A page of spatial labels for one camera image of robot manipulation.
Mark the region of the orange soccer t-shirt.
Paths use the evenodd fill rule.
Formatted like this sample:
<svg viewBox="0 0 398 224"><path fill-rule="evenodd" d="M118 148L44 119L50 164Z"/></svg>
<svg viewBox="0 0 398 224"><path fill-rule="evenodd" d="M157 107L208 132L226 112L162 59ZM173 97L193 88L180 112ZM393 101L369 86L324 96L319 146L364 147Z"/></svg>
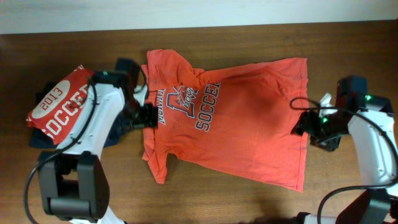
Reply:
<svg viewBox="0 0 398 224"><path fill-rule="evenodd" d="M194 68L174 50L151 50L143 65L158 125L144 130L144 155L158 184L167 157L301 192L307 136L294 134L307 96L307 59L218 70Z"/></svg>

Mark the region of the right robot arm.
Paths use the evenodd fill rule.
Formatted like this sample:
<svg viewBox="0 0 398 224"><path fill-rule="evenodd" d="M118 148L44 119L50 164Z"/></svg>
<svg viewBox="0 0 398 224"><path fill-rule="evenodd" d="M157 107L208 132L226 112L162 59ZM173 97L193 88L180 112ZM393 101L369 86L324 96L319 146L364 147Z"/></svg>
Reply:
<svg viewBox="0 0 398 224"><path fill-rule="evenodd" d="M362 185L342 187L321 200L316 214L300 212L297 223L385 223L397 222L397 146L394 138L394 111L388 98L370 95L364 77L348 76L337 84L335 104L325 94L302 114L292 133L308 134L310 144L332 152L341 137L350 135L356 148ZM360 190L361 195L336 217L322 215L332 196Z"/></svg>

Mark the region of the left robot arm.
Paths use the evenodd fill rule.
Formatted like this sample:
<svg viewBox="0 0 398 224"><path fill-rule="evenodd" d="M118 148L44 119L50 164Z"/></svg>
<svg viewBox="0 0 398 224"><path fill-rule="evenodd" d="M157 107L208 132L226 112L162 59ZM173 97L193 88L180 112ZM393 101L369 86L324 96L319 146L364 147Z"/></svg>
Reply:
<svg viewBox="0 0 398 224"><path fill-rule="evenodd" d="M141 66L119 58L114 70L98 70L77 122L55 151L44 151L32 171L39 178L44 212L70 223L120 223L109 207L110 189L101 165L106 138L118 116L127 131L155 128L158 109L137 84Z"/></svg>

